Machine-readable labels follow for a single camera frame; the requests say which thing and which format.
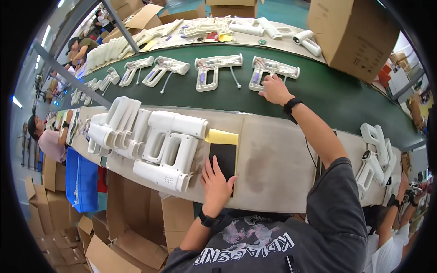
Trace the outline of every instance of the blue crate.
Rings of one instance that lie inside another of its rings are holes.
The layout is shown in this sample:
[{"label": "blue crate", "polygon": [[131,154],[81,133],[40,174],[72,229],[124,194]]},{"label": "blue crate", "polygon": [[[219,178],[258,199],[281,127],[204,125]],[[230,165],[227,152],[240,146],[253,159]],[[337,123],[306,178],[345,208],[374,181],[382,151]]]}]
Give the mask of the blue crate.
[{"label": "blue crate", "polygon": [[67,162],[65,170],[65,188],[67,199],[74,204],[77,192],[79,203],[74,208],[82,213],[95,211],[99,208],[97,196],[97,165],[87,160],[73,148],[67,149]]}]

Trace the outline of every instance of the pink shirt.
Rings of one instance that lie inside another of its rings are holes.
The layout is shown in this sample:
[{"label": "pink shirt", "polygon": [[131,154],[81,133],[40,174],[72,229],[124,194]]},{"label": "pink shirt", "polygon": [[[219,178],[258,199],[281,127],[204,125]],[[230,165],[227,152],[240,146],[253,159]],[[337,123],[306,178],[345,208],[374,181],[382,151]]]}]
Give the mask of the pink shirt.
[{"label": "pink shirt", "polygon": [[58,145],[59,132],[45,130],[38,139],[39,148],[48,157],[57,162],[63,162],[67,158],[65,145]]}]

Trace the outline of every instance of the gray t-shirt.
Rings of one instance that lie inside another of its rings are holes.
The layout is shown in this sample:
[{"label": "gray t-shirt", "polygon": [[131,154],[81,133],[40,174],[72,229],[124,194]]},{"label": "gray t-shirt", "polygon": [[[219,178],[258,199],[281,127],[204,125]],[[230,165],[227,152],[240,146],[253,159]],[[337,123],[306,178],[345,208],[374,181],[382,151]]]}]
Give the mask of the gray t-shirt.
[{"label": "gray t-shirt", "polygon": [[259,215],[234,219],[202,251],[176,248],[163,273],[362,272],[368,235],[349,159],[335,160],[316,181],[307,219],[309,224]]}]

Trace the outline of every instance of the black cap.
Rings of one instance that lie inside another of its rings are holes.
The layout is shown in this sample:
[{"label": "black cap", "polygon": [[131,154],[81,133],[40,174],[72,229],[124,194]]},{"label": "black cap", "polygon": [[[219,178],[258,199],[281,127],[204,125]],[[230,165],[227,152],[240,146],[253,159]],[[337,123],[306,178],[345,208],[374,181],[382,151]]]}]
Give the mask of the black cap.
[{"label": "black cap", "polygon": [[29,121],[28,121],[28,132],[29,132],[30,136],[35,141],[38,141],[38,136],[35,135],[35,130],[36,130],[36,126],[35,126],[35,114],[33,114],[33,115],[31,115],[31,117],[29,118]]},{"label": "black cap", "polygon": [[74,42],[76,42],[76,41],[78,41],[78,40],[79,40],[79,37],[73,37],[73,38],[71,38],[71,39],[68,41],[68,50],[67,50],[67,53],[70,52],[70,50],[71,50],[71,46],[74,44]]}]

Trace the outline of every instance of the black wristwatch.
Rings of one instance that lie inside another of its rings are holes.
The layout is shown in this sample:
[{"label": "black wristwatch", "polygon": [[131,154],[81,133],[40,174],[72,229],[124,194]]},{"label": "black wristwatch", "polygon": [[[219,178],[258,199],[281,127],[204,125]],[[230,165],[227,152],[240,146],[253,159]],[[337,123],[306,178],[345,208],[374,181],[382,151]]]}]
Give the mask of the black wristwatch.
[{"label": "black wristwatch", "polygon": [[414,202],[414,199],[411,199],[410,200],[410,204],[411,204],[411,206],[413,206],[413,207],[417,207],[417,203],[416,202]]},{"label": "black wristwatch", "polygon": [[302,101],[298,98],[292,98],[291,100],[289,100],[285,105],[284,105],[284,113],[287,114],[288,119],[291,120],[292,122],[294,122],[294,124],[297,124],[297,121],[295,120],[295,118],[291,115],[292,112],[292,108],[296,105],[296,104],[301,104]]},{"label": "black wristwatch", "polygon": [[203,213],[203,210],[200,210],[199,218],[200,218],[200,222],[202,222],[202,225],[204,225],[207,228],[211,228],[214,225],[215,221],[217,220],[217,218],[211,218],[205,215]]}]

